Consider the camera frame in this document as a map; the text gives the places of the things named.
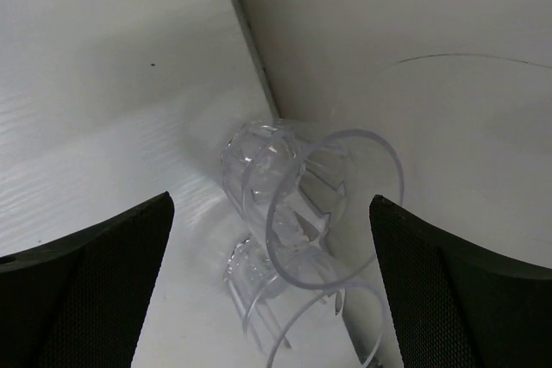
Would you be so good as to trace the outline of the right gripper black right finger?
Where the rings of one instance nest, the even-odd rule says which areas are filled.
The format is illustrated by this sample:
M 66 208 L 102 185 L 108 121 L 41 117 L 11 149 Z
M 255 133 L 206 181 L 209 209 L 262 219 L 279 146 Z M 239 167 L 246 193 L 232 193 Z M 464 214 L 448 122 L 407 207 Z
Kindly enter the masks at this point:
M 549 367 L 551 270 L 495 253 L 383 196 L 371 231 L 406 367 Z

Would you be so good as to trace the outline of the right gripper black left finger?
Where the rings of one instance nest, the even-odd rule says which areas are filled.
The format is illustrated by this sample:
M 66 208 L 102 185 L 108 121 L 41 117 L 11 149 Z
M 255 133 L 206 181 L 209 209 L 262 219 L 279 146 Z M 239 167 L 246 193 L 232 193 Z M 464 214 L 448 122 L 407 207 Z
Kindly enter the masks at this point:
M 3 367 L 129 367 L 173 225 L 162 193 L 1 258 Z

